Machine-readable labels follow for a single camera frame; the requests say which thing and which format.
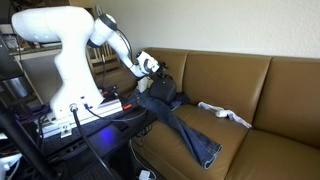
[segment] clothing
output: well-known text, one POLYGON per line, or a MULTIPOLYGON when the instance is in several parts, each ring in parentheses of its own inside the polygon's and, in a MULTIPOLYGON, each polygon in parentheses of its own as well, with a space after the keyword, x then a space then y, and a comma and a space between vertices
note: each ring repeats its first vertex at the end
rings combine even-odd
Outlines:
POLYGON ((215 116, 218 118, 227 118, 231 121, 236 121, 237 123, 240 123, 247 128, 252 128, 251 124, 247 123, 245 120, 243 120, 241 117, 236 115, 236 113, 234 113, 231 110, 225 110, 222 107, 212 106, 212 105, 206 104, 204 102, 200 102, 198 104, 198 107, 209 110, 210 112, 214 113, 215 116))
POLYGON ((213 142, 207 136, 189 127, 161 100, 150 97, 148 93, 141 93, 137 98, 141 106, 157 115, 158 121, 176 129, 180 133, 190 153, 202 167, 205 169, 210 168, 222 150, 220 144, 213 142))

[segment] jeans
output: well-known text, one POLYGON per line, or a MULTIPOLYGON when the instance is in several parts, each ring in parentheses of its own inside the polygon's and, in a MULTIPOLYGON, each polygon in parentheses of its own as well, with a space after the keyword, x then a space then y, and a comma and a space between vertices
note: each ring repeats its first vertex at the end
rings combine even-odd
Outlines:
POLYGON ((147 93, 139 94, 137 100, 142 107, 155 113, 158 121, 180 133, 190 153, 202 167, 208 169, 213 164, 222 149, 220 144, 189 127, 161 100, 152 98, 147 93))

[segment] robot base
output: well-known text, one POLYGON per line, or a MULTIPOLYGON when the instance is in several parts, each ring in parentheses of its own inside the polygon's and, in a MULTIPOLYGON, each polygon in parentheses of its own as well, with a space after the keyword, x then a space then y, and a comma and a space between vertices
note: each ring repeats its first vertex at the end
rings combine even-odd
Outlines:
MULTIPOLYGON (((92 112, 100 117, 106 117, 121 112, 122 110, 120 100, 115 99, 101 104, 98 109, 93 110, 92 112)), ((99 119, 99 117, 91 114, 89 111, 79 112, 78 117, 81 125, 99 119)), ((48 138, 58 133, 61 133, 61 138, 70 136, 72 135, 72 129, 75 127, 77 127, 77 125, 73 116, 67 116, 63 119, 55 119, 53 114, 49 113, 47 115, 47 119, 42 125, 43 138, 48 138)))

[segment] couch backrest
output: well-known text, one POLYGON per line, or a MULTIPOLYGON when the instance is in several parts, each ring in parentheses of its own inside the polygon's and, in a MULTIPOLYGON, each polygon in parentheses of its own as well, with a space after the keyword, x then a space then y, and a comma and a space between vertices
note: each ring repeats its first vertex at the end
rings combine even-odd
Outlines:
POLYGON ((254 128, 320 148, 319 59, 272 59, 254 128))
POLYGON ((183 91, 193 103, 230 109, 251 123, 270 60, 268 56, 191 52, 183 91))
POLYGON ((167 64, 166 74, 173 77, 177 84, 177 92, 182 92, 182 79, 187 56, 190 50, 172 50, 161 48, 149 48, 145 50, 153 58, 167 64))

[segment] dark fabric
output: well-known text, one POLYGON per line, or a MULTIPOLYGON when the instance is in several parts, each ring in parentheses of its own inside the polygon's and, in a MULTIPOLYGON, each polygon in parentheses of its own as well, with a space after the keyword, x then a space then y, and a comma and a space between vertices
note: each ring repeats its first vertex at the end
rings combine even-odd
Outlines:
POLYGON ((137 98, 141 106, 157 115, 158 121, 181 134, 192 156, 202 167, 208 169, 213 164, 222 149, 220 144, 189 127, 161 100, 148 96, 148 93, 139 94, 137 98))
POLYGON ((149 95, 164 102, 171 102, 176 95, 177 86, 170 76, 155 77, 149 89, 149 95))

